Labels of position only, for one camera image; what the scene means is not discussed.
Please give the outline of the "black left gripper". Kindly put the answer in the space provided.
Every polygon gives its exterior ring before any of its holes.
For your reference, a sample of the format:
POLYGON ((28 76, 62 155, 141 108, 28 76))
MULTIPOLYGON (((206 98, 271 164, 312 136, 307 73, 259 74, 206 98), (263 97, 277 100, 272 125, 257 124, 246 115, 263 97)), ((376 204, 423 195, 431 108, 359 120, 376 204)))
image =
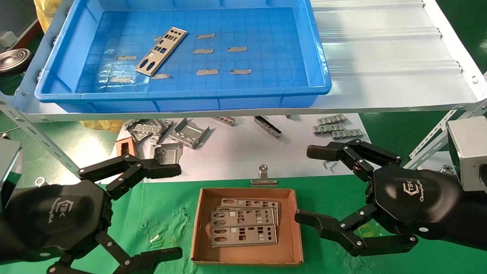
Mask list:
POLYGON ((162 262, 179 260, 179 247, 129 257, 107 234, 116 201, 145 178, 181 175, 179 164, 161 164, 131 154, 117 156, 78 170, 75 185, 21 188, 1 213, 1 263, 38 262, 61 257, 49 274, 87 274, 71 264, 101 245, 118 263, 113 274, 153 274, 162 262), (117 176, 106 186, 96 185, 117 176))

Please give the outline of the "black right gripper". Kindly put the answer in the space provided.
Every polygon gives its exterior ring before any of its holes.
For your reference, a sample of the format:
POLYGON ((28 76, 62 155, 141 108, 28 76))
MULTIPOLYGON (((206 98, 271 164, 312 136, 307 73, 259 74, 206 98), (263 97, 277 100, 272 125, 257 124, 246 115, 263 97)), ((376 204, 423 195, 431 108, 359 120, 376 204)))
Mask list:
POLYGON ((365 205, 344 220, 301 209, 294 214, 297 223, 315 228, 319 238, 336 242, 351 256, 408 253, 419 242, 412 234, 486 250, 486 193, 464 191, 455 175, 404 169, 402 156, 360 139, 309 145, 306 155, 341 161, 363 182, 371 180, 368 202, 375 206, 365 205), (369 162, 381 168, 374 172, 369 162), (373 217, 393 235, 356 235, 373 217))

